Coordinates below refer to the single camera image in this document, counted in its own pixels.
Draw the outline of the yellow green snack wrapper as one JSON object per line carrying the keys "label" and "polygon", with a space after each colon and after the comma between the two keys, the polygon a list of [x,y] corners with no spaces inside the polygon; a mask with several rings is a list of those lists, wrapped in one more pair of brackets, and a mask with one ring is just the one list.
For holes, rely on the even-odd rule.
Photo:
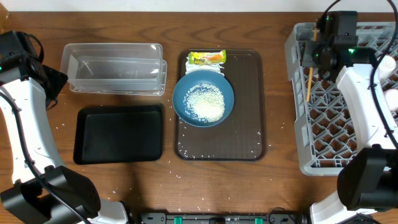
{"label": "yellow green snack wrapper", "polygon": [[188,55],[189,64],[213,65],[226,62],[226,51],[219,52],[190,52]]}

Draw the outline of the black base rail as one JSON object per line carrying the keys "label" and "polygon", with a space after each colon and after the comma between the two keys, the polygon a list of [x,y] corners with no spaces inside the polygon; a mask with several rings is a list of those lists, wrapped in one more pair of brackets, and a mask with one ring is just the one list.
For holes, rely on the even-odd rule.
{"label": "black base rail", "polygon": [[144,213],[139,215],[138,224],[309,224],[307,215],[270,212],[265,215],[168,215],[165,213]]}

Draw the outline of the white crumpled napkin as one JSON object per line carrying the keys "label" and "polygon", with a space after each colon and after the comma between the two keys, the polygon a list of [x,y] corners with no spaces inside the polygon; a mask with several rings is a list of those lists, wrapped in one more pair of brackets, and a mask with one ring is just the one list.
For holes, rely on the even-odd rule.
{"label": "white crumpled napkin", "polygon": [[212,64],[212,65],[196,65],[190,63],[190,55],[187,57],[187,62],[185,63],[186,74],[198,71],[198,70],[208,70],[212,72],[216,72],[224,76],[223,70],[224,66],[222,64]]}

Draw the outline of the wooden chopstick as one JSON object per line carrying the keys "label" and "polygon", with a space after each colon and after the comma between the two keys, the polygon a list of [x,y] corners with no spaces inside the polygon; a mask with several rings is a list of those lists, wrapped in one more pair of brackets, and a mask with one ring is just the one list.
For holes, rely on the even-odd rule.
{"label": "wooden chopstick", "polygon": [[[315,27],[313,30],[313,41],[317,41],[317,36],[318,36],[318,29]],[[308,74],[308,85],[307,85],[307,97],[306,97],[307,103],[309,103],[310,101],[312,78],[313,78],[313,67],[310,67]]]}

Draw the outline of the pile of white rice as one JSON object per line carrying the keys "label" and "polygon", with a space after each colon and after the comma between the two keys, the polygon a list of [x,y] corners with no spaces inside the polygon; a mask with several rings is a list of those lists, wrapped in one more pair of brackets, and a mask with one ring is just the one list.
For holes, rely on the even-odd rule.
{"label": "pile of white rice", "polygon": [[185,112],[195,121],[212,123],[225,111],[224,96],[214,85],[202,83],[191,87],[183,99]]}

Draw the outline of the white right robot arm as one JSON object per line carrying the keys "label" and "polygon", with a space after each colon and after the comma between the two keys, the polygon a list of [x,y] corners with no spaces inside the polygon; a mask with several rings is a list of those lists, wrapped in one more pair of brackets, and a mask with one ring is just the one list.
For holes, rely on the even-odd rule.
{"label": "white right robot arm", "polygon": [[358,153],[340,171],[337,190],[310,207],[311,223],[343,223],[397,208],[397,124],[380,86],[394,58],[358,46],[356,11],[325,11],[302,65],[336,83],[354,125]]}

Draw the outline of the dark brown serving tray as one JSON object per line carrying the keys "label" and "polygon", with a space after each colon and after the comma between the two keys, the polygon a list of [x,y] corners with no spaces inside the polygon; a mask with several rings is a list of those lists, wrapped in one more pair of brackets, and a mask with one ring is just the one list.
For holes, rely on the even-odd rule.
{"label": "dark brown serving tray", "polygon": [[250,49],[228,49],[223,73],[234,91],[231,114],[199,128],[176,118],[174,152],[187,161],[258,161],[266,154],[262,58]]}

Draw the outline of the cream white cup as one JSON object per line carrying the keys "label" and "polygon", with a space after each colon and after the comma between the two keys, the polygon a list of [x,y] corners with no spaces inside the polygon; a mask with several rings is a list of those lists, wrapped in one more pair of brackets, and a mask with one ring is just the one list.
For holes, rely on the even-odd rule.
{"label": "cream white cup", "polygon": [[396,68],[396,61],[393,57],[386,55],[377,67],[377,77],[380,82],[386,80]]}

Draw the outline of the grey dishwasher rack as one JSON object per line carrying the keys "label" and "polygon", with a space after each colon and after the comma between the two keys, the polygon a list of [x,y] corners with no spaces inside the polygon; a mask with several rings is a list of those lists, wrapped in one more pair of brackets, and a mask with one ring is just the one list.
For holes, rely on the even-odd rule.
{"label": "grey dishwasher rack", "polygon": [[295,137],[300,170],[308,176],[336,176],[364,147],[395,147],[373,107],[369,89],[371,65],[356,64],[333,83],[312,81],[307,103],[308,76],[301,59],[305,42],[313,36],[313,23],[298,23],[285,43],[289,80],[295,100]]}

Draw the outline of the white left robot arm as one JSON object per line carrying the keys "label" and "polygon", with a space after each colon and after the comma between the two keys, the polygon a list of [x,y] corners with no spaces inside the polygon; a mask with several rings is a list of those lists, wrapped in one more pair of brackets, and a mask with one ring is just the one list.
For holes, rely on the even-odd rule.
{"label": "white left robot arm", "polygon": [[92,181],[67,168],[47,118],[68,77],[43,65],[35,37],[1,34],[1,111],[13,155],[13,186],[4,208],[24,223],[128,223],[121,202],[100,198]]}

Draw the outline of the black rectangular tray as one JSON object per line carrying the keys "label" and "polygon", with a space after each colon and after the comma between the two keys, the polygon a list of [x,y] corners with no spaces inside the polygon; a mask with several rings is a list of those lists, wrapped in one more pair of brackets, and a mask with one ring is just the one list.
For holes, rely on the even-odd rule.
{"label": "black rectangular tray", "polygon": [[156,161],[162,155],[160,105],[100,106],[79,111],[73,160],[78,165]]}

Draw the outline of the dark blue plate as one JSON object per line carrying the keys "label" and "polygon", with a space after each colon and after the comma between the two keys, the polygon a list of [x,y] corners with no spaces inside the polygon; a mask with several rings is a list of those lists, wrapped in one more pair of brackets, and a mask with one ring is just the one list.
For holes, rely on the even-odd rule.
{"label": "dark blue plate", "polygon": [[[195,121],[191,116],[186,114],[183,99],[188,90],[197,84],[210,84],[220,89],[224,96],[225,111],[220,120],[212,123],[204,123]],[[172,97],[173,107],[176,114],[186,123],[196,127],[210,127],[221,123],[231,113],[234,106],[234,91],[227,79],[219,73],[208,70],[198,70],[183,76],[176,84]]]}

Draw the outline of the pink cup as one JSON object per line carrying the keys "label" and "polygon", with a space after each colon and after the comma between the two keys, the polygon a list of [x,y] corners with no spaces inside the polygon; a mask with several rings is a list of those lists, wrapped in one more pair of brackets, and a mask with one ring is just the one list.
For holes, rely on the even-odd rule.
{"label": "pink cup", "polygon": [[384,92],[386,103],[391,111],[398,110],[398,90],[390,89]]}

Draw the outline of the clear plastic bin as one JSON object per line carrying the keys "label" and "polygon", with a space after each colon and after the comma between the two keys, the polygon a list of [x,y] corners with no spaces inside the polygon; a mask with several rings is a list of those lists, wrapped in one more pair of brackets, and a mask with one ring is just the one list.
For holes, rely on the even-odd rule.
{"label": "clear plastic bin", "polygon": [[67,44],[60,71],[81,93],[161,96],[167,81],[160,44]]}

